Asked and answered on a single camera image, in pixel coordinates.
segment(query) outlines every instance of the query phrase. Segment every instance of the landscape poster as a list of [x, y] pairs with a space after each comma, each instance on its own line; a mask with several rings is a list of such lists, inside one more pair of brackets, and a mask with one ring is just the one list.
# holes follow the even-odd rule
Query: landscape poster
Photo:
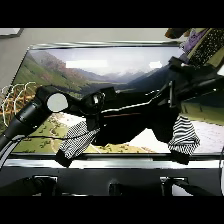
[[[1, 90], [0, 132], [39, 86], [54, 85], [81, 99], [101, 88], [113, 86], [125, 92], [142, 91], [145, 80], [181, 54], [177, 47], [111, 47], [29, 50], [12, 82]], [[201, 140], [196, 153], [220, 152], [224, 144], [224, 93], [215, 92], [182, 104]], [[55, 113], [32, 135], [64, 137], [83, 118]], [[61, 141], [26, 139], [14, 152], [56, 153]], [[130, 142], [105, 147], [90, 145], [85, 153], [169, 153], [151, 130]]]

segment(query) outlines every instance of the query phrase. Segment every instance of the black and white striped fabric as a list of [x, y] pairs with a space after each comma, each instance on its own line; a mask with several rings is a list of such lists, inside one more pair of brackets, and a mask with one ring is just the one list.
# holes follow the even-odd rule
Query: black and white striped fabric
[[183, 116], [178, 116], [173, 126], [173, 138], [168, 143], [169, 150], [192, 155], [200, 145], [200, 139], [195, 133], [192, 122]]
[[62, 151], [67, 159], [72, 159], [88, 148], [99, 131], [100, 128], [88, 131], [86, 121], [82, 121], [79, 124], [72, 126], [65, 136], [65, 138], [81, 137], [62, 141], [59, 151]]

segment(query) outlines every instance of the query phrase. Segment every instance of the white wall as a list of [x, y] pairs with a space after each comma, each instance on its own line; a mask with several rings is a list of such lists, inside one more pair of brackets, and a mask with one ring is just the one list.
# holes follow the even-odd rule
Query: white wall
[[85, 41], [168, 41], [169, 39], [164, 36], [166, 30], [167, 28], [25, 28], [18, 38], [0, 39], [0, 88], [11, 83], [31, 44]]
[[0, 28], [0, 35], [17, 34], [20, 28]]

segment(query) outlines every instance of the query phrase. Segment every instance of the white circular cap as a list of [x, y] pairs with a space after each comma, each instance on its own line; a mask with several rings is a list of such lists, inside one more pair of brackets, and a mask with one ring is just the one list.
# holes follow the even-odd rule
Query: white circular cap
[[63, 94], [55, 93], [49, 97], [47, 107], [52, 112], [60, 112], [68, 107], [68, 101]]

